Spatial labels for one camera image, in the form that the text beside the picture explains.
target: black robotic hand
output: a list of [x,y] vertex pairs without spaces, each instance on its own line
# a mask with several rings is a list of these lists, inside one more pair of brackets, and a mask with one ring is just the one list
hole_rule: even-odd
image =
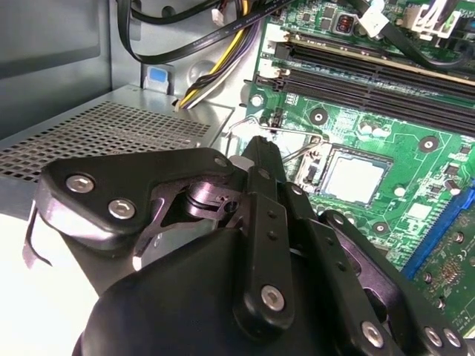
[[78,355],[468,354],[342,214],[315,215],[261,137],[231,159],[197,148],[56,161],[35,201],[91,254],[138,264],[158,234],[217,224],[109,288]]

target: cable connector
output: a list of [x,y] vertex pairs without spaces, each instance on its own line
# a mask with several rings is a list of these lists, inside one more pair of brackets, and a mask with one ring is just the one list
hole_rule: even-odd
[[212,16],[213,22],[217,26],[219,27],[224,26],[224,15],[218,9],[211,10],[211,16]]
[[358,22],[366,30],[368,36],[373,38],[381,32],[389,19],[382,14],[379,6],[371,5]]

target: green circuit board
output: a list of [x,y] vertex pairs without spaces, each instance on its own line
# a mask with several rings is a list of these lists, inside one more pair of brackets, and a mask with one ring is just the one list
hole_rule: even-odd
[[[395,5],[387,6],[387,9],[393,11],[393,17],[400,16],[405,3],[406,1],[398,1]],[[334,7],[335,11],[348,10],[347,5],[330,1],[295,1],[290,7],[283,9],[278,17],[269,18],[266,26],[279,24],[283,29],[293,28],[319,36],[337,36],[320,29],[320,22],[328,6]],[[474,3],[463,2],[460,6],[468,16],[475,14]],[[297,67],[324,76],[336,75],[344,77],[348,82],[367,80],[347,73],[322,73],[321,68],[311,64],[277,60],[265,48],[266,29],[256,64],[257,73],[261,61],[270,60],[281,67]],[[347,37],[347,40],[373,44],[370,39]],[[437,52],[432,54],[439,58],[451,55],[433,46],[430,48]],[[412,92],[411,88],[404,85],[396,88],[395,83],[373,84],[380,87],[392,85],[391,90],[429,96],[448,105],[462,106],[469,111],[475,108],[475,102],[466,99],[436,92]],[[324,120],[315,121],[315,112],[323,112]],[[323,164],[317,165],[317,160],[314,161],[309,169],[314,174],[316,172],[316,176],[310,183],[311,189],[305,189],[315,211],[340,211],[399,270],[451,201],[454,191],[463,191],[470,186],[471,177],[475,174],[475,140],[457,133],[294,93],[275,91],[256,84],[252,85],[246,114],[256,118],[261,125],[268,126],[273,126],[273,120],[278,114],[279,127],[300,133],[272,132],[258,130],[252,124],[241,125],[234,131],[240,138],[238,151],[244,149],[252,136],[259,134],[276,143],[285,157],[308,145],[313,139],[309,134],[320,135],[322,145],[319,144],[318,159]],[[337,167],[333,163],[338,159],[339,162],[355,164]],[[305,158],[299,157],[286,164],[289,180],[297,184],[301,182],[298,179],[304,160]],[[456,189],[451,189],[447,181],[454,183]],[[352,190],[369,193],[361,198],[356,197]]]
[[463,211],[414,278],[465,337],[475,334],[475,204]]
[[[262,106],[248,107],[248,115],[268,116],[276,108],[282,110],[283,128],[320,133],[325,140],[337,147],[374,155],[374,160],[384,162],[387,172],[369,204],[345,202],[329,194],[310,194],[314,209],[319,212],[335,209],[352,219],[355,225],[378,245],[386,250],[387,258],[401,269],[419,245],[429,228],[437,220],[452,195],[445,188],[445,181],[453,179],[463,189],[470,185],[475,169],[475,149],[472,138],[454,133],[423,128],[418,125],[342,108],[314,99],[290,93],[275,93],[267,88],[254,86],[251,97],[262,98]],[[310,117],[315,109],[324,109],[328,121],[314,125]],[[361,127],[381,130],[385,137],[375,137],[361,131]],[[247,143],[246,133],[255,130],[241,128],[241,149]],[[287,156],[305,146],[310,138],[297,133],[259,132],[268,136]],[[433,146],[425,152],[421,142],[436,138]],[[300,161],[286,165],[288,179],[294,180]],[[448,172],[449,165],[458,167],[456,175]],[[349,188],[358,190],[364,183],[364,174],[346,177]]]
[[[400,31],[406,33],[406,36],[426,56],[448,61],[458,56],[453,50],[445,49],[443,46],[436,46],[431,41],[417,39],[409,30],[400,26],[404,18],[404,9],[407,7],[428,4],[427,0],[386,0],[383,14],[392,22],[398,25]],[[461,1],[456,10],[461,13],[461,17],[475,17],[475,3]],[[399,50],[385,40],[370,39],[367,36],[360,36],[358,28],[348,36],[335,32],[336,18],[340,14],[357,14],[357,12],[346,3],[345,0],[319,1],[319,0],[300,0],[294,1],[290,6],[283,9],[280,16],[269,20],[269,23],[278,24],[282,28],[316,36],[319,39],[335,39],[340,43],[361,46],[375,51],[384,50],[388,53],[400,54]],[[467,67],[475,68],[475,60],[467,64]]]

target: motherboard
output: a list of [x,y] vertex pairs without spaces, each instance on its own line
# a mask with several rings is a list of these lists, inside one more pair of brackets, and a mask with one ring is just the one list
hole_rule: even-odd
[[[447,42],[471,39],[473,31],[461,28],[475,3],[459,3],[454,35],[430,41],[404,27],[407,9],[422,4],[387,0],[382,7],[422,52],[454,58]],[[366,36],[356,14],[345,0],[300,0],[271,16],[250,121],[233,134],[242,150],[260,130],[279,146],[288,179],[309,194],[317,214],[340,211],[402,270],[449,203],[471,187],[474,61],[445,72],[420,67]]]

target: wire bundle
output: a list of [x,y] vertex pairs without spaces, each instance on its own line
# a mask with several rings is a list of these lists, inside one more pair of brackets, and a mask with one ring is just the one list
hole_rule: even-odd
[[[250,10],[248,0],[236,1],[236,12],[238,18],[247,15]],[[206,98],[217,87],[219,87],[238,66],[241,59],[252,48],[252,44],[258,37],[258,32],[258,23],[239,31],[209,74],[201,76],[186,91],[184,99],[178,104],[179,107],[183,109],[193,108],[198,102]]]

